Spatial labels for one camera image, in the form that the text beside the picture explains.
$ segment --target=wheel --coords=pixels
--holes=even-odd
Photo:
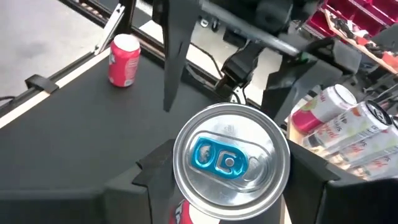
[[[214,20],[213,23],[211,24],[211,30],[213,32],[217,32],[220,29],[220,23],[218,20]]]

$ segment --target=white can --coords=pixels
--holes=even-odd
[[[301,133],[310,133],[356,105],[355,96],[344,86],[328,87],[292,115],[292,124]]]
[[[347,169],[398,152],[398,118],[392,119],[394,125],[340,150],[329,162]]]
[[[303,138],[302,146],[321,157],[386,130],[390,116],[377,103],[367,100],[323,124]]]
[[[393,176],[398,169],[398,153],[371,161],[365,165],[355,167],[348,172],[365,180],[374,180],[382,177]]]

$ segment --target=black conveyor belt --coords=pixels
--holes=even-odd
[[[214,103],[182,83],[164,112],[163,70],[144,57],[129,88],[107,71],[108,58],[0,129],[0,198],[101,188]]]

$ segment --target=red soda can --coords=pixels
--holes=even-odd
[[[172,210],[169,224],[219,224],[220,220],[204,214],[190,205],[187,200],[182,200]]]
[[[127,87],[134,83],[140,52],[139,41],[133,35],[114,37],[109,55],[109,80],[113,85]]]
[[[292,115],[292,123],[307,134],[356,105],[355,96],[344,86],[324,89]]]

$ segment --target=black clip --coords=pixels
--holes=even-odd
[[[46,91],[47,93],[53,93],[55,90],[58,90],[60,87],[51,82],[48,78],[44,78],[40,75],[32,75],[28,79],[25,80],[25,84],[28,88],[35,88],[36,90]]]

